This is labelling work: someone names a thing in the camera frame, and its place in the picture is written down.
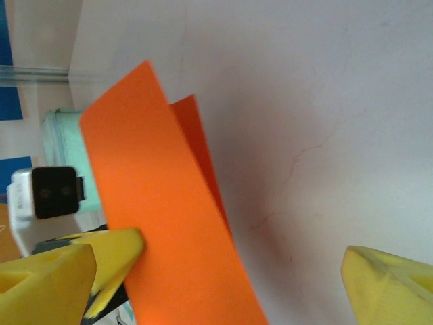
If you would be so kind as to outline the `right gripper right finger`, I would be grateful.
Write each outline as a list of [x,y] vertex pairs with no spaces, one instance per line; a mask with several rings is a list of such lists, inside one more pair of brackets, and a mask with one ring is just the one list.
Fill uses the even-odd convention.
[[432,266],[347,247],[341,276],[357,324],[431,324]]

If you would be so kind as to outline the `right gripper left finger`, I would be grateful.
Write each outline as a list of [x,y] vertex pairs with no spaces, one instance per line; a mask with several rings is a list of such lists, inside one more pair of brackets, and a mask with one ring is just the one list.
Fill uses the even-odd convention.
[[73,244],[1,264],[2,324],[80,324],[97,264]]

